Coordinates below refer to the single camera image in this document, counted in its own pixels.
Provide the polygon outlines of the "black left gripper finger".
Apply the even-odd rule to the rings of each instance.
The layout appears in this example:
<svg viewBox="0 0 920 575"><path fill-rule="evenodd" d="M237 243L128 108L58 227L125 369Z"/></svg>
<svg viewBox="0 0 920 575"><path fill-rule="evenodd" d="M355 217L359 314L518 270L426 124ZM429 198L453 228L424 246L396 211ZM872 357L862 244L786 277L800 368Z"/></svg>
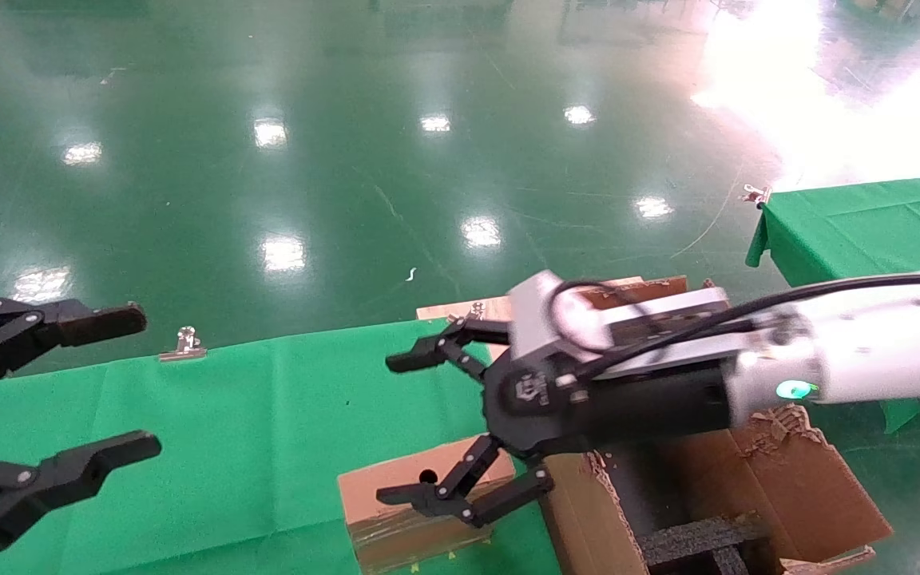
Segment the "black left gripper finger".
<svg viewBox="0 0 920 575"><path fill-rule="evenodd" d="M45 304L0 299L0 379L54 348L109 341L138 334L146 327L144 310L133 302L92 309L79 299Z"/></svg>
<svg viewBox="0 0 920 575"><path fill-rule="evenodd" d="M48 513L95 498L124 466L155 458L163 444L147 430L65 449L36 466L0 461L0 553Z"/></svg>

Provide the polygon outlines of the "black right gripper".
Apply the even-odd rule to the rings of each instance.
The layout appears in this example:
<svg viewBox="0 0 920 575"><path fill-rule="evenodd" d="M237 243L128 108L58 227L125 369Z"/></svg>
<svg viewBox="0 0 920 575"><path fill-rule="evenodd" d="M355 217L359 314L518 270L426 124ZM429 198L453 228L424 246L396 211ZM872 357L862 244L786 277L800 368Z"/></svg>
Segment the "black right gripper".
<svg viewBox="0 0 920 575"><path fill-rule="evenodd" d="M424 517L454 517L482 528L547 495L554 487L543 463L475 500L468 499L503 447L522 459L585 454L621 442L668 439L731 428L722 368L704 361L645 375L598 379L560 389L553 368L531 371L508 355L487 367L465 351L470 343L509 345L504 321L459 318L437 335L416 339L409 351L386 357L395 374L450 363L483 383L488 434L478 437L444 480L376 490L384 505L409 505Z"/></svg>

